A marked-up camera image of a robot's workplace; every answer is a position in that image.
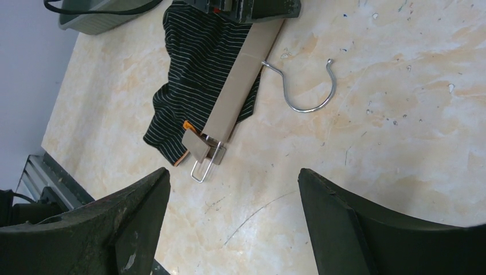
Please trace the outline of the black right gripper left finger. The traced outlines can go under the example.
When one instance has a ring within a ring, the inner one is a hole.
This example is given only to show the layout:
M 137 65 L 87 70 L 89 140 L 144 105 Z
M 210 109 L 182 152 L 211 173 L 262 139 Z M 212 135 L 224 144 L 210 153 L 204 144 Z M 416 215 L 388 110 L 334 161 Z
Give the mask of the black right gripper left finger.
M 2 274 L 152 274 L 171 191 L 160 168 L 39 223 L 1 228 Z

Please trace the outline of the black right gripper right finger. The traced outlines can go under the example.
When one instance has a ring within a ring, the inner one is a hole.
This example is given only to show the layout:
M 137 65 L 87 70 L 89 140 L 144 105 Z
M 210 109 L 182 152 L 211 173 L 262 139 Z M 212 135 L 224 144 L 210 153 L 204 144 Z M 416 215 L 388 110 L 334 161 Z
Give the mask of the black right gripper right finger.
M 411 217 L 309 168 L 299 191 L 319 274 L 484 274 L 485 225 Z

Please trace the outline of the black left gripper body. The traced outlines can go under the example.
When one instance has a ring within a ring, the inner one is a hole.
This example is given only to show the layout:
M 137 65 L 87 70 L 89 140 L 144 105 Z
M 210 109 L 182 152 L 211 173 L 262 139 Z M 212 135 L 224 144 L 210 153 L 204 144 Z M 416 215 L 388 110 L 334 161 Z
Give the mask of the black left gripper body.
M 184 0 L 184 2 L 206 14 L 218 14 L 237 23 L 297 18 L 301 11 L 300 0 Z

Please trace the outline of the black striped garment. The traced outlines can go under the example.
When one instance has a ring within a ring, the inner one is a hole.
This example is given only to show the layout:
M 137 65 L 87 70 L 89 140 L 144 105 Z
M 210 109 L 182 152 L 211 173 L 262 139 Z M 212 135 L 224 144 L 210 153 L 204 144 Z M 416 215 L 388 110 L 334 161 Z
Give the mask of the black striped garment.
M 251 25 L 173 1 L 163 27 L 168 82 L 153 96 L 155 113 L 143 140 L 177 166 L 188 153 L 185 131 L 203 130 Z

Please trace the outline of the beige clip hanger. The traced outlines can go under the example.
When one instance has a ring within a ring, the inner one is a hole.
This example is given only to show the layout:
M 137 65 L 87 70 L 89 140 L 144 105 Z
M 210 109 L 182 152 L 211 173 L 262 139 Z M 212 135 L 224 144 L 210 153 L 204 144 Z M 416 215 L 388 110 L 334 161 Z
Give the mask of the beige clip hanger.
M 220 164 L 225 152 L 224 144 L 229 140 L 242 106 L 262 67 L 266 66 L 285 79 L 283 71 L 266 60 L 283 22 L 283 19 L 277 19 L 251 26 L 203 130 L 196 133 L 187 129 L 184 133 L 182 144 L 195 158 L 190 174 L 194 181 L 202 183 L 206 179 L 208 171 L 201 178 L 194 174 L 197 166 L 203 164 L 205 159 L 210 160 L 208 168 Z

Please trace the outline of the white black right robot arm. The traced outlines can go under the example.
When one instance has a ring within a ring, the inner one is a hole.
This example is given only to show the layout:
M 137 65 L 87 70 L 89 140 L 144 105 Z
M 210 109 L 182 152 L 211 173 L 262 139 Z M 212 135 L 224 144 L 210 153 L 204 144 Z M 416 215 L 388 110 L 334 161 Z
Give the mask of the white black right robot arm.
M 485 226 L 387 209 L 304 168 L 301 202 L 320 274 L 484 274 Z M 74 210 L 1 191 L 2 274 L 149 274 L 170 196 L 160 168 Z

